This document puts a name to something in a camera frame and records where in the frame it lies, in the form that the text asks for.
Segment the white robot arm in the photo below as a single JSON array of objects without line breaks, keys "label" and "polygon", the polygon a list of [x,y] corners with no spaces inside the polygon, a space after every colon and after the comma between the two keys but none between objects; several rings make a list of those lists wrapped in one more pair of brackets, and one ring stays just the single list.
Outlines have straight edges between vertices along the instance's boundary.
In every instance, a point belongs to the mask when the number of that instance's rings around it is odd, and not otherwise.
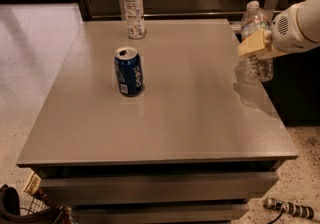
[{"label": "white robot arm", "polygon": [[240,43],[238,55],[275,58],[319,46],[320,0],[305,0],[278,14],[270,31],[260,28]]}]

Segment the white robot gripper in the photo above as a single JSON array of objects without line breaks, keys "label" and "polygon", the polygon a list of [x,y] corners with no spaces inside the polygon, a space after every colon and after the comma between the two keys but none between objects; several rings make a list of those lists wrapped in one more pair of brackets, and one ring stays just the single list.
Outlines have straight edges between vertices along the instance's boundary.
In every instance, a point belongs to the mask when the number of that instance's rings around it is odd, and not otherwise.
[{"label": "white robot gripper", "polygon": [[272,32],[260,28],[238,45],[238,55],[272,57],[307,52],[315,48],[315,3],[294,4],[278,14]]}]

